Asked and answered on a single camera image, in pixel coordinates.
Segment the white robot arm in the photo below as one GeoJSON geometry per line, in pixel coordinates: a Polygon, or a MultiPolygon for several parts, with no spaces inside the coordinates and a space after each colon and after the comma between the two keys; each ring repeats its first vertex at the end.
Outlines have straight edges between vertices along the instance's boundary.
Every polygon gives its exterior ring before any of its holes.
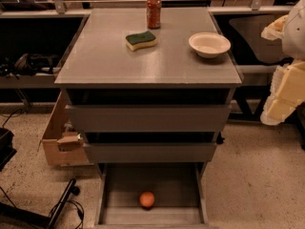
{"type": "Polygon", "coordinates": [[[283,52],[293,59],[292,64],[275,69],[271,93],[260,116],[263,124],[274,126],[305,101],[305,0],[266,27],[261,37],[280,39],[283,52]]]}

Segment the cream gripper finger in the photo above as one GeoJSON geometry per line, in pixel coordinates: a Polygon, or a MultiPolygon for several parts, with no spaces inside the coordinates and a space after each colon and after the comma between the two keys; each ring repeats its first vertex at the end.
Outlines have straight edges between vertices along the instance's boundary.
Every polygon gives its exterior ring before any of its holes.
{"type": "Polygon", "coordinates": [[[275,126],[284,122],[305,101],[305,61],[295,60],[291,65],[277,67],[270,92],[260,121],[275,126]]]}
{"type": "Polygon", "coordinates": [[[283,15],[277,18],[274,22],[264,28],[261,37],[267,40],[276,40],[283,38],[284,25],[288,15],[283,15]]]}

